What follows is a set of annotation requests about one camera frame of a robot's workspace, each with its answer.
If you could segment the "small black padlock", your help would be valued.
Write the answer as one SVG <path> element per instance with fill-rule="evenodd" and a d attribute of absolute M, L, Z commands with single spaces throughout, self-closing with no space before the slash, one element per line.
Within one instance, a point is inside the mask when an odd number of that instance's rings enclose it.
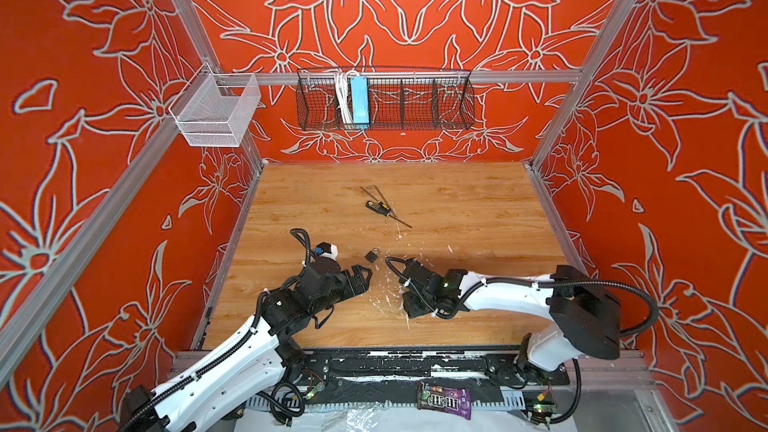
<path fill-rule="evenodd" d="M 380 251 L 379 251 L 379 249 L 378 249 L 378 248 L 374 248 L 374 249 L 370 250 L 370 251 L 369 251 L 369 252 L 368 252 L 368 253 L 365 255 L 365 259 L 366 259 L 366 260 L 367 260 L 369 263 L 375 263 L 375 262 L 378 260 L 378 258 L 379 258 L 379 257 L 380 257 Z"/>

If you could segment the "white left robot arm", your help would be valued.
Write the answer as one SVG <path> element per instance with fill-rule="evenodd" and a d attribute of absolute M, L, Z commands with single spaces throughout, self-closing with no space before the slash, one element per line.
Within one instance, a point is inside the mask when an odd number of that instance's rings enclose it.
<path fill-rule="evenodd" d="M 367 292 L 371 278 L 367 267 L 310 259 L 299 275 L 261 292 L 254 314 L 218 347 L 154 389 L 131 391 L 120 430 L 206 431 L 252 396 L 291 385 L 305 357 L 294 335 L 322 327 L 319 314 Z"/>

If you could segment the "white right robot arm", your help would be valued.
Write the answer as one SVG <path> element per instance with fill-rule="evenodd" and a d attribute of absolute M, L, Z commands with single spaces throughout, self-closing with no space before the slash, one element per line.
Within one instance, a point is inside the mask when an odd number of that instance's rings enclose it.
<path fill-rule="evenodd" d="M 452 320 L 463 312 L 499 310 L 547 319 L 550 325 L 524 336 L 516 358 L 523 370 L 552 372 L 582 356 L 616 360 L 621 340 L 651 328 L 660 316 L 657 300 L 625 283 L 591 279 L 570 265 L 550 275 L 489 276 L 465 269 L 440 275 L 414 258 L 385 259 L 404 288 L 403 308 L 409 318 L 432 315 Z M 621 327 L 622 308 L 613 289 L 628 292 L 648 306 L 638 324 Z"/>

